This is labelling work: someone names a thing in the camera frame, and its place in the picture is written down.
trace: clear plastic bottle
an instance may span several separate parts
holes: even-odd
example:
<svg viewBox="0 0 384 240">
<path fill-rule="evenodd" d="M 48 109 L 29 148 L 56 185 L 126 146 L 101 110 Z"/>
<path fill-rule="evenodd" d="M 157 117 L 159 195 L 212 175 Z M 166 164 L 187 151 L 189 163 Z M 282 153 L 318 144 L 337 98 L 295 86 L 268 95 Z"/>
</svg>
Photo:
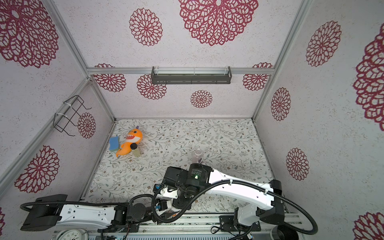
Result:
<svg viewBox="0 0 384 240">
<path fill-rule="evenodd" d="M 200 148 L 195 149 L 192 153 L 192 163 L 202 163 L 203 161 L 203 151 Z"/>
<path fill-rule="evenodd" d="M 132 149 L 132 153 L 133 153 L 133 155 L 135 157 L 140 157 L 141 156 L 140 149 L 137 147 L 136 143 L 132 143 L 131 144 L 131 149 Z"/>
</svg>

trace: orange stuffed dinosaur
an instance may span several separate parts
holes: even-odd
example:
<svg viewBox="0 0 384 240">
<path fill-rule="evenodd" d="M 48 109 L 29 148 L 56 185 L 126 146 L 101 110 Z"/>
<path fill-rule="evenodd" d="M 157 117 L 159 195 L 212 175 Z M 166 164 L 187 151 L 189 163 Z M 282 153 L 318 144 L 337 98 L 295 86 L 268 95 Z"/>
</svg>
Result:
<svg viewBox="0 0 384 240">
<path fill-rule="evenodd" d="M 143 139 L 143 133 L 139 130 L 139 126 L 132 129 L 125 138 L 125 142 L 120 146 L 120 149 L 116 152 L 116 157 L 119 155 L 126 155 L 131 152 L 131 144 L 139 143 Z"/>
</svg>

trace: floral tablecloth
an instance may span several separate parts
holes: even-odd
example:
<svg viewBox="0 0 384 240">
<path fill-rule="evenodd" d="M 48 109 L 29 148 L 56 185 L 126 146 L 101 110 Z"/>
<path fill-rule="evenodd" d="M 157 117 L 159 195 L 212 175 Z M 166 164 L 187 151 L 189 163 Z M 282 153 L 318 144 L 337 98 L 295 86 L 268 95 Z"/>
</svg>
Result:
<svg viewBox="0 0 384 240">
<path fill-rule="evenodd" d="M 120 136 L 122 144 L 136 126 L 144 135 L 139 144 L 142 155 L 116 158 L 107 150 L 86 201 L 125 202 L 138 194 L 153 194 L 153 185 L 162 181 L 167 167 L 188 170 L 196 148 L 204 152 L 203 164 L 228 175 L 262 183 L 273 179 L 250 119 L 124 119 L 117 123 L 113 136 Z M 205 194 L 190 212 L 233 212 L 244 204 L 231 197 Z"/>
</svg>

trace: red flower pattern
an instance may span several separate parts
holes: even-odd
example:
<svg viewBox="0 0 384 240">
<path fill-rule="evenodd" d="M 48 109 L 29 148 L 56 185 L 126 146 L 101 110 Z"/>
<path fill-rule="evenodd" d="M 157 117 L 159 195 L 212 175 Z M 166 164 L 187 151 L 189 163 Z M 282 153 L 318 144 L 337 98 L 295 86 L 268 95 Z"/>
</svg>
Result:
<svg viewBox="0 0 384 240">
<path fill-rule="evenodd" d="M 384 24 L 375 40 L 365 47 L 365 55 L 357 65 L 356 103 L 365 110 L 365 118 L 379 123 L 384 131 Z"/>
<path fill-rule="evenodd" d="M 3 230 L 3 227 L 5 225 L 4 217 L 5 217 L 5 214 L 3 214 L 3 212 L 1 211 L 1 207 L 0 207 L 0 236 L 3 234 L 2 230 Z"/>
<path fill-rule="evenodd" d="M 59 167 L 59 158 L 55 150 L 50 146 L 43 146 L 24 169 L 24 173 L 16 179 L 15 187 L 21 192 L 37 193 L 51 184 Z"/>
<path fill-rule="evenodd" d="M 95 134 L 96 122 L 90 113 L 83 113 L 80 115 L 79 120 L 77 121 L 77 125 L 79 133 L 84 138 L 91 138 Z"/>
<path fill-rule="evenodd" d="M 167 86 L 164 84 L 153 84 L 151 75 L 143 75 L 137 80 L 137 89 L 140 94 L 148 99 L 162 98 L 167 92 Z"/>
<path fill-rule="evenodd" d="M 137 9 L 131 15 L 129 28 L 135 39 L 144 46 L 157 44 L 163 36 L 159 18 L 148 9 Z"/>
<path fill-rule="evenodd" d="M 252 21 L 257 0 L 179 0 L 184 27 L 201 43 L 233 41 Z"/>
<path fill-rule="evenodd" d="M 307 156 L 298 148 L 292 148 L 287 155 L 286 165 L 289 174 L 296 180 L 303 180 L 308 175 Z"/>
<path fill-rule="evenodd" d="M 270 63 L 259 63 L 254 65 L 253 68 L 273 68 L 273 65 Z M 268 74 L 246 74 L 243 77 L 243 85 L 246 89 L 257 91 L 264 88 L 268 78 Z"/>
<path fill-rule="evenodd" d="M 110 64 L 101 63 L 96 68 L 114 68 Z M 95 81 L 100 87 L 110 92 L 120 92 L 125 88 L 126 82 L 123 74 L 94 74 Z"/>
<path fill-rule="evenodd" d="M 212 102 L 212 95 L 205 90 L 198 90 L 192 93 L 191 103 L 197 108 L 205 108 Z"/>
<path fill-rule="evenodd" d="M 4 59 L 23 67 L 49 65 L 56 58 L 59 36 L 39 0 L 2 0 L 0 51 Z"/>
<path fill-rule="evenodd" d="M 340 25 L 337 22 L 329 21 L 319 27 L 308 43 L 308 64 L 317 67 L 327 62 L 338 48 L 340 36 Z"/>
<path fill-rule="evenodd" d="M 384 215 L 367 212 L 360 215 L 353 228 L 354 240 L 383 240 L 384 239 Z"/>
<path fill-rule="evenodd" d="M 274 119 L 281 121 L 287 117 L 291 108 L 291 96 L 286 88 L 279 88 L 271 101 L 271 112 Z"/>
</svg>

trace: white clock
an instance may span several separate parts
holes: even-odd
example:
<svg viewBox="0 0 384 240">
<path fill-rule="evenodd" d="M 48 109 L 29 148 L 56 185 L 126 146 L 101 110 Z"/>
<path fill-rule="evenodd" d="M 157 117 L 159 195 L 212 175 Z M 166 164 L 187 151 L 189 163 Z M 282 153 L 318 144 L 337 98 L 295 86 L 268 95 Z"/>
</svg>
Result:
<svg viewBox="0 0 384 240">
<path fill-rule="evenodd" d="M 63 230 L 56 236 L 56 240 L 88 240 L 88 233 L 83 229 Z"/>
</svg>

